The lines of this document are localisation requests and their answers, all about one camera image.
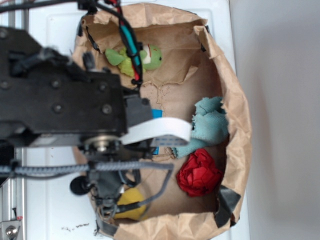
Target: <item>light blue plush toy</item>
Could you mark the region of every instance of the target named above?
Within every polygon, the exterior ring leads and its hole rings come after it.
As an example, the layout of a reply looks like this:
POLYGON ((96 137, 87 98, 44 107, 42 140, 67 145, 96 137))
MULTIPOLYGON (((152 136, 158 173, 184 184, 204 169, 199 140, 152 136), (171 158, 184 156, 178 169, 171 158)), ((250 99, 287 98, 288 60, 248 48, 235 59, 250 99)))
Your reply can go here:
POLYGON ((226 112, 221 108, 222 97, 205 97, 195 104, 192 118, 193 130, 188 145, 173 147, 177 159, 187 156, 197 149, 222 143, 228 136, 226 112))

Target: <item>green stuffed animal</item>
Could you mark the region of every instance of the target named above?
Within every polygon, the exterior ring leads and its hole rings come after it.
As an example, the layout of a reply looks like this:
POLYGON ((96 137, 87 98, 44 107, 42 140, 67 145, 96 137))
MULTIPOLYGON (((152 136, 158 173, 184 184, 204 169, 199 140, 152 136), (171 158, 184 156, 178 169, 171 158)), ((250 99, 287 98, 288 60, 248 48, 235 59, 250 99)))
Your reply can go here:
MULTIPOLYGON (((122 48, 120 52, 113 49, 106 49, 105 56, 111 65, 118 66, 121 73, 132 78, 134 77, 135 73, 132 68, 132 62, 130 57, 127 56, 127 49, 125 47, 122 48)), ((140 57, 143 72, 157 69, 162 63, 162 53, 160 49, 154 45, 144 45, 143 50, 140 51, 140 57)))

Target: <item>white flat cable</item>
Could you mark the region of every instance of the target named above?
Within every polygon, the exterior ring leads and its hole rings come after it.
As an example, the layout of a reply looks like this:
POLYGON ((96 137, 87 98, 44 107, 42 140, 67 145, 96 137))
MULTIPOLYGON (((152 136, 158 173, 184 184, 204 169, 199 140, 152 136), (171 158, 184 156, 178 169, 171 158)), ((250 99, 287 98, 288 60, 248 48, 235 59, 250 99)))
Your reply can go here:
POLYGON ((192 125, 175 117, 160 117, 129 127, 120 138, 123 145, 153 139, 152 147, 176 147, 188 144, 192 125))

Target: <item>blue tag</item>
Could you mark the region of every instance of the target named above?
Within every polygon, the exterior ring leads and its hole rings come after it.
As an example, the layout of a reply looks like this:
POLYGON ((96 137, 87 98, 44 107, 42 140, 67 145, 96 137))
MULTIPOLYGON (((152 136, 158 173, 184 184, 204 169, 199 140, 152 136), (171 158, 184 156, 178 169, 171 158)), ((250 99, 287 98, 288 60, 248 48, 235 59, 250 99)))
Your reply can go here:
MULTIPOLYGON (((154 119, 161 118, 162 117, 162 110, 152 109, 152 116, 154 119)), ((158 154, 159 154, 159 147, 157 147, 153 152, 153 155, 158 155, 158 154)))

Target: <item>white surface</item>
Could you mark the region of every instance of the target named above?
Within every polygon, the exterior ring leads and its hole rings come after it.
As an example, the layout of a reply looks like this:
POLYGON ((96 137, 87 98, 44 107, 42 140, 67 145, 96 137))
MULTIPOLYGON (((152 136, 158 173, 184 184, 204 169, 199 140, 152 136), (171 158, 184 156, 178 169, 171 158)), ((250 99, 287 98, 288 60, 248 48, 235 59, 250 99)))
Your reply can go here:
MULTIPOLYGON (((29 148, 28 166, 73 165, 70 147, 29 148)), ((70 182, 77 173, 61 178, 26 181, 26 240, 93 240, 95 212, 87 195, 71 193, 70 182)))
MULTIPOLYGON (((137 1, 124 0, 123 2, 136 3, 137 1)), ((231 21, 227 0, 150 0, 144 2, 177 7, 207 18, 211 34, 234 68, 231 21)), ((80 17, 85 13, 85 11, 78 11, 73 3, 34 9, 29 15, 29 31, 43 46, 56 46, 60 52, 69 55, 74 48, 80 17)), ((33 165, 74 163, 70 148, 29 149, 27 153, 28 163, 33 165)), ((97 239, 93 235, 96 225, 89 199, 86 196, 76 197, 69 191, 69 183, 73 177, 74 175, 66 176, 48 182, 28 181, 27 240, 97 239), (88 226, 76 228, 77 225, 87 223, 89 223, 88 226)), ((248 208, 245 198, 239 223, 231 231, 216 237, 215 240, 249 239, 248 208)))
POLYGON ((249 100, 253 240, 320 236, 320 1, 230 0, 249 100))

